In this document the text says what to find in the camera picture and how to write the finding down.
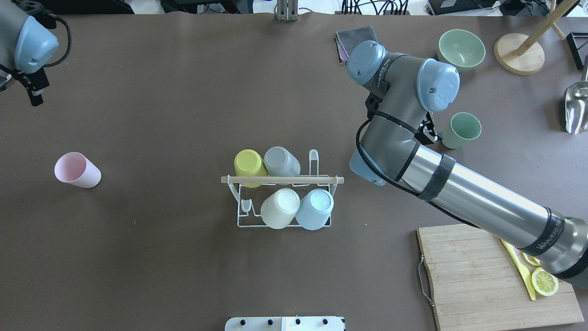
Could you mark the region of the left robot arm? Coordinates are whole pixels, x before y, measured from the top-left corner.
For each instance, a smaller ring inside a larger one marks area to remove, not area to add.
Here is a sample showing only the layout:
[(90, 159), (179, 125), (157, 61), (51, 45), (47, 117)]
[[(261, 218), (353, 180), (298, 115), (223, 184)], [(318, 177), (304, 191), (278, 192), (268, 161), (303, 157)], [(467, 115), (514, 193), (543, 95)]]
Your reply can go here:
[[(71, 29), (67, 21), (37, 1), (2, 0), (0, 9), (1, 90), (6, 90), (10, 79), (18, 81), (36, 107), (44, 102), (42, 93), (50, 85), (44, 69), (59, 65), (71, 52)], [(59, 46), (50, 32), (56, 22), (64, 25), (68, 44), (65, 54), (50, 63)]]

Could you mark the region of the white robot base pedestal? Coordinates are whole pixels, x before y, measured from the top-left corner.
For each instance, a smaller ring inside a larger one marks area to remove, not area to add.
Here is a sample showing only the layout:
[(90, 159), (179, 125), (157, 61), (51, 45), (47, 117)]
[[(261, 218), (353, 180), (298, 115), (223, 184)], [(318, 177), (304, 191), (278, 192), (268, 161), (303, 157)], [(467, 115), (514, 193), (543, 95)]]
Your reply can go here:
[(225, 323), (225, 331), (345, 331), (339, 316), (235, 317)]

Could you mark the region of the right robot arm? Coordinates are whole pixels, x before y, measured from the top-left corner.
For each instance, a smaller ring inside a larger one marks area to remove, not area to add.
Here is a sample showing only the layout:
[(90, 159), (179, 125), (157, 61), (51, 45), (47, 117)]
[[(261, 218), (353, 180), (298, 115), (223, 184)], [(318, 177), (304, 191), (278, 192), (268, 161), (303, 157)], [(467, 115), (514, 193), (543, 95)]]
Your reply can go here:
[(426, 116), (456, 98), (460, 76), (454, 66), (391, 53), (366, 40), (351, 52), (347, 73), (369, 91), (351, 170), (488, 231), (537, 257), (558, 279), (587, 287), (586, 221), (538, 205), (415, 140)]

